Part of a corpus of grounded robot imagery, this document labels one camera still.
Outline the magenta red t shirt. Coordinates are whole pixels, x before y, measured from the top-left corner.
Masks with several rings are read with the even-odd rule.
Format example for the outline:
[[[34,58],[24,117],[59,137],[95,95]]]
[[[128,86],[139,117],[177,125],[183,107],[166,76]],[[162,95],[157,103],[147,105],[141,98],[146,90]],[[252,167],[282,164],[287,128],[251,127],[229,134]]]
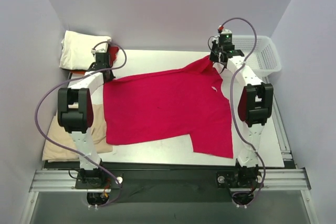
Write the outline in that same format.
[[[232,116],[222,78],[204,57],[184,68],[103,86],[106,138],[127,145],[189,135],[196,153],[232,158]]]

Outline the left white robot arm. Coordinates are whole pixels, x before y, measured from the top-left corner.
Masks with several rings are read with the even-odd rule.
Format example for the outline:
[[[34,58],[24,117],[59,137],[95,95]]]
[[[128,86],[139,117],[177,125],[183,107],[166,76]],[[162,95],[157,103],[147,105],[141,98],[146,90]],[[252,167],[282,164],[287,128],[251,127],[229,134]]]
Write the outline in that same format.
[[[87,181],[94,188],[106,183],[104,172],[97,170],[101,163],[91,135],[94,113],[91,95],[106,82],[112,81],[112,60],[108,52],[95,54],[85,77],[67,88],[58,90],[58,123],[70,134],[79,155],[80,169],[91,171]]]

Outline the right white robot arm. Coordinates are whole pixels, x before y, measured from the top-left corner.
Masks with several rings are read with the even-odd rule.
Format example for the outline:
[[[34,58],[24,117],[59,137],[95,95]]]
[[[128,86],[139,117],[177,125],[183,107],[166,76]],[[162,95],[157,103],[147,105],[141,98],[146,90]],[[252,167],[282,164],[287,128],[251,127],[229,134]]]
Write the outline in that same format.
[[[233,74],[230,83],[230,102],[233,102],[233,84],[237,81],[242,93],[237,108],[231,104],[234,127],[244,147],[240,150],[237,161],[242,167],[258,165],[258,149],[261,134],[271,117],[274,89],[271,84],[264,83],[247,65],[244,54],[236,50],[232,37],[225,36],[228,41],[220,43],[219,36],[211,36],[208,42],[210,60],[221,64],[225,70]]]

